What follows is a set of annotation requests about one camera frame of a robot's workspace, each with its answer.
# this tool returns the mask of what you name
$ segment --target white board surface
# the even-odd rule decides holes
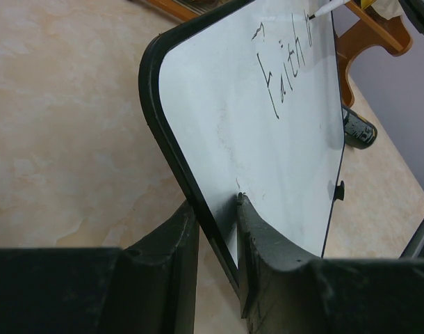
[[[256,0],[170,50],[163,112],[237,263],[236,196],[322,254],[343,152],[327,3]]]

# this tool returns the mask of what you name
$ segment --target marker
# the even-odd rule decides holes
[[[332,0],[329,3],[327,3],[326,5],[320,7],[320,9],[317,10],[314,13],[314,15],[311,15],[309,17],[309,19],[313,19],[315,17],[318,17],[318,16],[321,16],[321,15],[327,14],[329,12],[332,12],[334,9],[344,5],[347,2],[350,2],[350,0]]]

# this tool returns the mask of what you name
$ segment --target bottle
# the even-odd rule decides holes
[[[376,127],[347,106],[342,106],[342,115],[345,143],[360,150],[370,147],[377,138]]]

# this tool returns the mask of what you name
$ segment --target whiteboard frame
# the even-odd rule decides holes
[[[204,199],[198,183],[195,180],[192,171],[190,170],[186,158],[184,157],[183,152],[179,147],[177,139],[175,138],[165,117],[159,95],[159,73],[163,59],[171,49],[194,36],[196,33],[207,29],[209,26],[215,24],[224,17],[231,15],[249,3],[252,3],[253,1],[256,0],[230,1],[229,3],[221,5],[211,12],[196,17],[195,19],[192,19],[186,23],[180,24],[179,26],[176,26],[173,29],[154,38],[147,46],[142,56],[138,74],[138,91],[140,96],[140,103],[147,124],[151,129],[156,142],[158,143],[170,168],[172,169],[172,172],[174,173],[174,176],[177,179],[187,201],[190,203],[190,205],[192,205],[195,211],[195,215],[197,216],[197,220],[204,231],[204,234],[206,235],[213,251],[217,255],[222,268],[225,270],[225,273],[236,292],[238,291],[238,269],[218,229],[218,225],[215,222],[209,206]],[[334,19],[332,16],[331,20],[334,30]],[[338,64],[336,50],[335,54],[336,62]],[[337,72],[340,87],[338,65]],[[343,146],[341,153],[336,184],[339,182],[344,149],[345,146]],[[325,252],[326,241],[329,232],[329,222],[331,221],[333,207],[334,200],[332,201],[332,206],[329,212],[325,241],[321,255],[322,257]]]

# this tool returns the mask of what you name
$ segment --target white wall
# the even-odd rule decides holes
[[[334,13],[338,35],[356,21],[345,6]],[[424,36],[406,17],[405,24],[414,40],[406,54],[392,57],[372,47],[356,58],[350,74],[424,189]]]

